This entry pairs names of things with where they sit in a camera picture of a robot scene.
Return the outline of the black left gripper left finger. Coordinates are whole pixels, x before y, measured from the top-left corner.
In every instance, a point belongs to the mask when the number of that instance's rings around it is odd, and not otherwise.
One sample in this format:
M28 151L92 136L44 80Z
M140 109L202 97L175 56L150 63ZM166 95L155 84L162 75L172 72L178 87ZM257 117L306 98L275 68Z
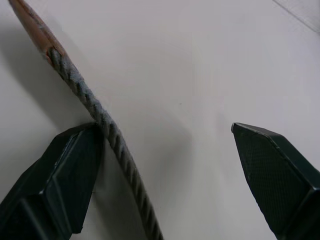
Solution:
M3 240L68 240L82 231L104 156L95 123L58 134L0 204Z

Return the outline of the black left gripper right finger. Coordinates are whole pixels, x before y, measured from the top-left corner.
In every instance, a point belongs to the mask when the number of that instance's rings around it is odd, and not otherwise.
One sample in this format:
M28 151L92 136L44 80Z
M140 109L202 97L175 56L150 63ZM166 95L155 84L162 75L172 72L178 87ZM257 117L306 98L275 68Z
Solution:
M320 172L281 134L231 126L249 189L278 240L320 238Z

